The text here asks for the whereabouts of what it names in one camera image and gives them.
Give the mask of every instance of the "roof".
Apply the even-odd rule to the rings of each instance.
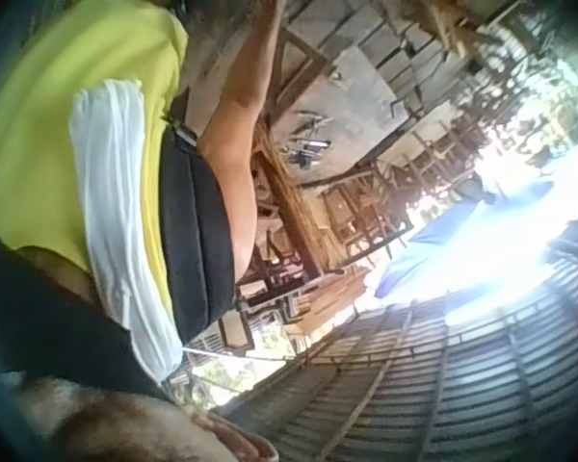
[[[491,319],[445,305],[366,313],[221,413],[286,461],[526,460],[578,405],[578,265]]]

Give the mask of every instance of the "white cloth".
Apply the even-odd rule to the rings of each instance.
[[[105,309],[131,331],[142,368],[160,382],[179,366],[182,343],[145,252],[144,128],[135,82],[107,80],[75,97],[70,136],[94,281]]]

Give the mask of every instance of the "yellow shirt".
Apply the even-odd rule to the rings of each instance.
[[[73,96],[105,79],[138,80],[145,108],[145,250],[173,320],[159,224],[159,160],[186,32],[139,0],[81,0],[33,39],[0,88],[0,238],[53,250],[91,272],[68,132]]]

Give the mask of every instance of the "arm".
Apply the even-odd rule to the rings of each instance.
[[[223,193],[236,281],[247,270],[254,246],[257,205],[250,175],[252,133],[266,101],[286,0],[261,3],[261,14],[229,70],[219,106],[198,143]]]

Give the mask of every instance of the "black waist bag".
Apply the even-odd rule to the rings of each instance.
[[[159,177],[163,255],[173,317],[186,345],[233,301],[231,232],[212,169],[171,128],[163,137]]]

